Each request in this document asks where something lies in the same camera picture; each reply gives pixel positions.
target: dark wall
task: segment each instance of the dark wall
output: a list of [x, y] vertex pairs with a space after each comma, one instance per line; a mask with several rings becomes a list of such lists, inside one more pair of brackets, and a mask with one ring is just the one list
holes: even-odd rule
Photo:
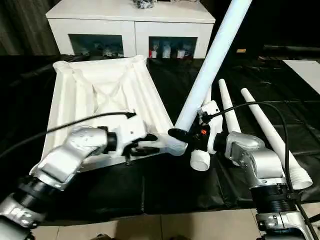
[[[216, 19], [213, 40], [231, 0], [201, 2]], [[256, 57], [265, 45], [320, 48], [319, 9], [319, 1], [253, 0], [229, 53], [246, 49]]]

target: black cable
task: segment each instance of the black cable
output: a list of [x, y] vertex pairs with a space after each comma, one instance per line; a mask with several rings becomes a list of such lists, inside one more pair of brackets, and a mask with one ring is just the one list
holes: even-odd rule
[[[289, 169], [289, 138], [288, 138], [288, 127], [285, 121], [285, 118], [283, 116], [283, 114], [279, 111], [278, 108], [276, 108], [274, 105], [272, 105], [271, 103], [268, 102], [264, 102], [264, 101], [251, 101], [251, 102], [246, 102], [237, 106], [233, 106], [230, 108], [227, 108], [221, 112], [212, 114], [212, 115], [208, 115], [205, 117], [205, 121], [207, 122], [208, 120], [213, 119], [214, 117], [223, 115], [227, 112], [230, 112], [234, 109], [240, 108], [240, 107], [244, 107], [244, 106], [249, 106], [249, 105], [265, 105], [268, 106], [270, 108], [272, 108], [273, 110], [276, 111], [276, 113], [279, 115], [280, 119], [281, 119], [281, 123], [283, 126], [283, 131], [284, 131], [284, 143], [285, 143], [285, 154], [284, 154], [284, 175], [286, 178], [286, 182], [289, 188], [289, 192], [291, 194], [294, 193], [294, 187], [292, 185], [292, 181], [291, 181], [291, 176], [290, 176], [290, 169]], [[309, 218], [305, 212], [305, 210], [303, 209], [303, 207], [300, 204], [300, 201], [298, 199], [294, 200], [295, 204], [297, 205], [299, 211], [301, 212], [302, 217], [304, 218], [305, 224], [308, 226], [308, 228], [310, 229], [311, 235], [314, 238], [314, 240], [319, 240], [318, 236], [311, 224], [311, 222], [309, 221]]]
[[50, 133], [53, 133], [55, 131], [58, 131], [60, 129], [65, 129], [67, 127], [70, 127], [72, 125], [76, 125], [76, 124], [79, 124], [79, 123], [82, 123], [82, 122], [85, 122], [87, 120], [91, 120], [91, 119], [96, 119], [96, 118], [101, 118], [101, 117], [105, 117], [105, 116], [113, 116], [113, 115], [125, 115], [128, 119], [135, 116], [136, 114], [133, 113], [133, 112], [106, 112], [106, 113], [101, 113], [101, 114], [97, 114], [97, 115], [93, 115], [93, 116], [88, 116], [88, 117], [85, 117], [85, 118], [82, 118], [82, 119], [79, 119], [79, 120], [76, 120], [76, 121], [72, 121], [72, 122], [69, 122], [67, 124], [63, 124], [63, 125], [60, 125], [60, 126], [56, 126], [54, 128], [51, 128], [49, 130], [46, 130], [46, 131], [43, 131], [43, 132], [40, 132], [36, 135], [33, 135], [31, 137], [28, 137], [27, 139], [25, 140], [22, 140], [18, 143], [16, 143], [15, 145], [9, 147], [7, 150], [3, 151], [1, 154], [0, 154], [0, 159], [3, 158], [5, 155], [11, 153], [13, 150], [15, 150], [16, 148], [19, 148], [21, 147], [22, 145], [25, 145], [33, 140], [36, 140], [38, 138], [41, 138], [47, 134], [50, 134]]

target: table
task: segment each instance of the table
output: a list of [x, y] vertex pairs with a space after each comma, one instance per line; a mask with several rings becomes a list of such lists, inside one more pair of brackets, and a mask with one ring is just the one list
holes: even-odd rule
[[[65, 61], [97, 57], [62, 56]], [[55, 84], [52, 63], [59, 57], [6, 57], [2, 59], [2, 138], [0, 151], [47, 127]], [[201, 59], [149, 59], [147, 67], [166, 110], [175, 122], [197, 76]], [[273, 103], [288, 124], [290, 150], [313, 179], [300, 192], [304, 203], [320, 201], [320, 95], [282, 61], [239, 60], [225, 62], [217, 79], [226, 80], [234, 104], [243, 103], [241, 88], [257, 101]], [[212, 96], [222, 106], [218, 81]], [[262, 107], [282, 134], [277, 115]], [[236, 110], [244, 133], [269, 146], [249, 108]], [[44, 138], [22, 146], [1, 160], [0, 198], [14, 190], [17, 179], [39, 161]], [[171, 214], [253, 208], [241, 169], [221, 154], [211, 158], [210, 169], [197, 172], [185, 156], [158, 155], [131, 165], [84, 172], [50, 211], [46, 225], [75, 225], [108, 221], [141, 214]]]

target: white plastic tray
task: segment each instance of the white plastic tray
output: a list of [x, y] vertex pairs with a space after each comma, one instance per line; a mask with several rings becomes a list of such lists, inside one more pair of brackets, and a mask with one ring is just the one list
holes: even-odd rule
[[[168, 130], [173, 128], [173, 123], [148, 72], [144, 56], [72, 63], [58, 61], [53, 67], [56, 71], [56, 81], [48, 129], [108, 112], [137, 113], [145, 121], [148, 132], [160, 136], [160, 139], [161, 136], [166, 138]], [[81, 125], [107, 126], [109, 131], [112, 131], [125, 119], [123, 115], [106, 116], [83, 122]], [[48, 134], [42, 157], [54, 147], [61, 145], [71, 128]], [[123, 156], [92, 156], [85, 160], [82, 171], [125, 161]]]

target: bottle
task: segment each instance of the bottle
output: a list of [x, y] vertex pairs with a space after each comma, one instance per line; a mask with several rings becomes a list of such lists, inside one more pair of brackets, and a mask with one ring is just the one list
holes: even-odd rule
[[162, 58], [169, 59], [171, 55], [171, 46], [169, 41], [163, 42]]

